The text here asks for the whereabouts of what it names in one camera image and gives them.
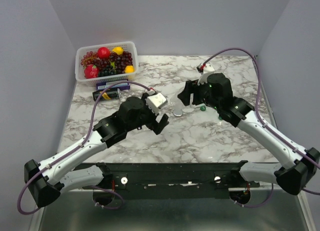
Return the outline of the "clear glass jar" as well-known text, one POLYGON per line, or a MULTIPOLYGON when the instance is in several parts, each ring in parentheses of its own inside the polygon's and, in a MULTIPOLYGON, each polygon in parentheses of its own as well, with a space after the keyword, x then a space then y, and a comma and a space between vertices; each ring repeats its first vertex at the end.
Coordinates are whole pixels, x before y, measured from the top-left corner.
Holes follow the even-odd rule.
POLYGON ((170 99, 170 103, 173 106, 173 110, 174 111, 182 111, 184 104, 183 102, 178 98, 178 94, 174 94, 171 99, 170 99))

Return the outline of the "silver jar lid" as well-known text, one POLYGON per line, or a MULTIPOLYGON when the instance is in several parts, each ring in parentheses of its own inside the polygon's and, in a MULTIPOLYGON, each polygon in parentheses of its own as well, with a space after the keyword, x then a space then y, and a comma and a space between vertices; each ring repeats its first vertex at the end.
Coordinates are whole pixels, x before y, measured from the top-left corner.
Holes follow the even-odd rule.
POLYGON ((181 117, 183 115, 183 111, 181 109, 175 109, 173 111, 173 115, 176 117, 181 117))

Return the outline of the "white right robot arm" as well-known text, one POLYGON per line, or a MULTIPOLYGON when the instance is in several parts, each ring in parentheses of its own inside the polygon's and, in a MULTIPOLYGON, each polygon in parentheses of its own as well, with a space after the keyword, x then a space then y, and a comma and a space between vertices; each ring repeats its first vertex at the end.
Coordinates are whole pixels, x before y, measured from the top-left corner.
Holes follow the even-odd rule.
POLYGON ((253 137, 277 159, 277 163, 244 163, 230 174, 234 186, 265 182, 298 195, 316 174, 319 151, 305 149, 261 118, 249 102, 233 95, 231 82, 224 74, 209 72, 186 81, 177 98, 184 106, 204 104, 215 109, 222 120, 253 137))

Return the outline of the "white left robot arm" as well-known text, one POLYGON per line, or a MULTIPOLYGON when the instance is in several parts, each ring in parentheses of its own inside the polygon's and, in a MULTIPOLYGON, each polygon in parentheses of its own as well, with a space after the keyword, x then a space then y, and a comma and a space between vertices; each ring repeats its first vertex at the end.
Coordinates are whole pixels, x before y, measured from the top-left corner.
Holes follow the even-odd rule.
POLYGON ((118 111, 91 125, 88 134, 62 152, 42 160, 29 160, 24 165, 24 190, 29 190, 38 208, 56 201, 64 192, 86 186, 107 188, 111 182, 108 169, 95 164, 83 171, 74 170, 91 156, 102 152, 127 137, 128 132, 146 126, 156 135, 169 124, 160 109, 167 104, 160 92, 145 92, 142 97, 128 97, 118 111))

